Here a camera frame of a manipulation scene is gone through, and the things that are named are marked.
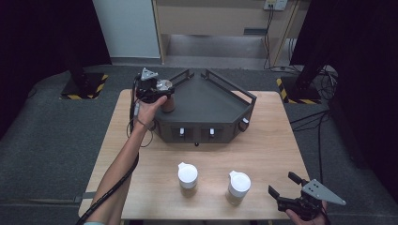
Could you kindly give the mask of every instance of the cup lid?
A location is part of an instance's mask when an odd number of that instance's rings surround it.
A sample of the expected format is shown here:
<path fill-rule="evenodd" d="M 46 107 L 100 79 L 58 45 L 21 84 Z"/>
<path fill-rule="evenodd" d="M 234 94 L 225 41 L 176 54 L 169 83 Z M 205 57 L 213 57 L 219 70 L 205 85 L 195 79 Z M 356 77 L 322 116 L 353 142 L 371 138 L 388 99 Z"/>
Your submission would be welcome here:
<path fill-rule="evenodd" d="M 178 165 L 178 178 L 183 184 L 187 184 L 185 188 L 191 188 L 198 176 L 198 171 L 195 166 L 181 162 Z"/>
<path fill-rule="evenodd" d="M 236 197 L 243 197 L 249 191 L 252 184 L 249 176 L 243 172 L 232 171 L 229 173 L 231 178 L 230 191 Z"/>

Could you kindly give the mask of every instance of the metal bracket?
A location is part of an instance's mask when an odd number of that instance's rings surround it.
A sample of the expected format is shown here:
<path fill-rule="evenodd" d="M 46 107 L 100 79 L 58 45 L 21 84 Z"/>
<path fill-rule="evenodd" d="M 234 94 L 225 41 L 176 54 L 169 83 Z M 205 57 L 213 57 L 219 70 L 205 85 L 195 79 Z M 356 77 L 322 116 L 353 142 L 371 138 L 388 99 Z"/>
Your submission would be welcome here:
<path fill-rule="evenodd" d="M 331 190 L 323 186 L 315 179 L 302 187 L 302 191 L 318 200 L 346 205 L 346 202 L 343 199 L 341 199 L 339 196 L 337 196 L 335 193 L 333 193 Z"/>

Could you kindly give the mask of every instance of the human arm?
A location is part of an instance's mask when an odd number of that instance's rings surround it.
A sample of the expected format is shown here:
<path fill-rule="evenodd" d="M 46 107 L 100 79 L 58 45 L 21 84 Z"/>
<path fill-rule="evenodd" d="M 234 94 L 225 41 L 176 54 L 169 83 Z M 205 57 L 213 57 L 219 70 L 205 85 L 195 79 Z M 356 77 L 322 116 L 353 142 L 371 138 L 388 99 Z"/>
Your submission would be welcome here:
<path fill-rule="evenodd" d="M 167 97 L 161 97 L 158 101 L 152 104 L 146 104 L 144 102 L 139 103 L 140 110 L 138 113 L 138 120 L 140 122 L 135 123 L 130 137 L 127 139 L 114 162 L 102 177 L 92 204 L 111 189 L 131 168 L 133 162 L 138 156 L 138 151 L 145 136 L 145 126 L 148 126 L 152 122 L 156 110 L 166 101 L 166 99 Z M 123 185 L 86 221 L 97 221 L 104 224 L 119 224 L 123 206 L 129 192 L 130 180 L 131 178 L 129 177 Z"/>

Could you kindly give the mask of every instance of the black curtain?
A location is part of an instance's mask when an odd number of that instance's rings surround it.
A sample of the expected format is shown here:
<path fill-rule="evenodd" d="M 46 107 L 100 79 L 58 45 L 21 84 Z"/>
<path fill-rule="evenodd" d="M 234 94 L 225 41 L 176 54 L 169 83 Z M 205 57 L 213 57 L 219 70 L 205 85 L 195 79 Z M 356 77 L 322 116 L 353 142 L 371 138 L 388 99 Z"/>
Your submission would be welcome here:
<path fill-rule="evenodd" d="M 0 34 L 0 139 L 35 83 L 111 64 L 91 0 L 1 1 Z"/>
<path fill-rule="evenodd" d="M 336 24 L 319 53 L 339 76 L 329 105 L 348 151 L 357 163 L 363 157 L 398 202 L 397 8 L 394 0 L 313 0 L 291 64 L 308 64 L 321 32 Z"/>

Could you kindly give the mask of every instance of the white plastic cup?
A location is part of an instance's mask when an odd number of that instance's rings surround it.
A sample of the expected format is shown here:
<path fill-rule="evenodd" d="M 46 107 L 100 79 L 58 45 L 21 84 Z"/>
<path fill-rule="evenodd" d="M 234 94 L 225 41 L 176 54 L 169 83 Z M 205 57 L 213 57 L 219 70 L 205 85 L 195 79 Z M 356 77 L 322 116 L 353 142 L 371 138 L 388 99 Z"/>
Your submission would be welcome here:
<path fill-rule="evenodd" d="M 238 205 L 243 201 L 252 182 L 249 176 L 243 172 L 231 171 L 229 173 L 229 178 L 230 182 L 225 196 L 228 202 L 233 205 Z"/>
<path fill-rule="evenodd" d="M 178 179 L 184 196 L 192 196 L 197 189 L 198 171 L 195 166 L 181 162 L 178 164 Z"/>

